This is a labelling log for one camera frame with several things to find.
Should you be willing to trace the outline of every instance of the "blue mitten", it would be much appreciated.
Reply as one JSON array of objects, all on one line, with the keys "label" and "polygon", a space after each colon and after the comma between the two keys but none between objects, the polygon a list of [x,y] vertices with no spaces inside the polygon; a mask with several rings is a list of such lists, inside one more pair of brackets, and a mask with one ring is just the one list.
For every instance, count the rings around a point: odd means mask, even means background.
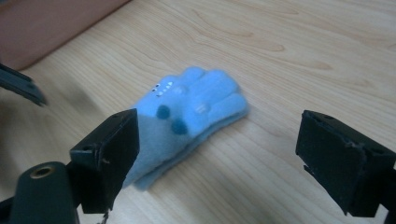
[{"label": "blue mitten", "polygon": [[186,69],[164,77],[138,101],[140,153],[124,187],[149,186],[165,171],[184,160],[218,129],[248,112],[239,87],[221,70]]}]

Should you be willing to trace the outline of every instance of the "brown box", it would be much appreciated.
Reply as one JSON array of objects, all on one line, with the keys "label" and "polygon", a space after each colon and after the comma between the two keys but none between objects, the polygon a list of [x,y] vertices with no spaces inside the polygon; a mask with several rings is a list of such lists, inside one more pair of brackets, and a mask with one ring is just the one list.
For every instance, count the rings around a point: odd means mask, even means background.
[{"label": "brown box", "polygon": [[20,70],[130,0],[0,0],[0,63]]}]

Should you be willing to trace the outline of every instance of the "brown surface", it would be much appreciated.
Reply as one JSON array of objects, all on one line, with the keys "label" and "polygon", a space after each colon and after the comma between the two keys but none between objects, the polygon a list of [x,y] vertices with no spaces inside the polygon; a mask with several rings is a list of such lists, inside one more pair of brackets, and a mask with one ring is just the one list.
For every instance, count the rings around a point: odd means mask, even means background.
[{"label": "brown surface", "polygon": [[[123,190],[111,223],[382,223],[345,217],[294,149],[301,113],[396,146],[391,1],[134,0],[28,70],[49,105],[0,90],[0,195],[168,74],[222,68],[251,111],[148,192]],[[80,216],[97,223],[100,216]]]},{"label": "brown surface", "polygon": [[26,67],[128,1],[6,1],[0,4],[0,63]]}]

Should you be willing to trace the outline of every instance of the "wooden surface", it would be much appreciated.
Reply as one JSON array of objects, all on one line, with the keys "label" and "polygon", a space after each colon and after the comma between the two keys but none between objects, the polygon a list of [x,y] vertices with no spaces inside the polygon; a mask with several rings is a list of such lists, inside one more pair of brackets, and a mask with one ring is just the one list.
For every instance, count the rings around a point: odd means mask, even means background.
[{"label": "wooden surface", "polygon": [[[295,155],[301,114],[396,146],[394,1],[134,0],[23,71],[38,107],[0,90],[0,199],[161,77],[226,70],[250,104],[150,191],[123,190],[108,223],[382,223],[345,217]],[[82,223],[100,216],[80,215]]]}]

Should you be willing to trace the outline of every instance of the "folded blue cloth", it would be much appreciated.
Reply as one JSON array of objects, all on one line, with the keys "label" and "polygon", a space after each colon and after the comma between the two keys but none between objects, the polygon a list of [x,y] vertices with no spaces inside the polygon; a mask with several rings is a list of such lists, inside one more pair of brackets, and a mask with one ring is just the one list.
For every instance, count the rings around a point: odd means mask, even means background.
[{"label": "folded blue cloth", "polygon": [[218,129],[244,117],[248,103],[224,71],[190,67],[164,77],[137,109],[140,153],[123,186],[148,189]]}]

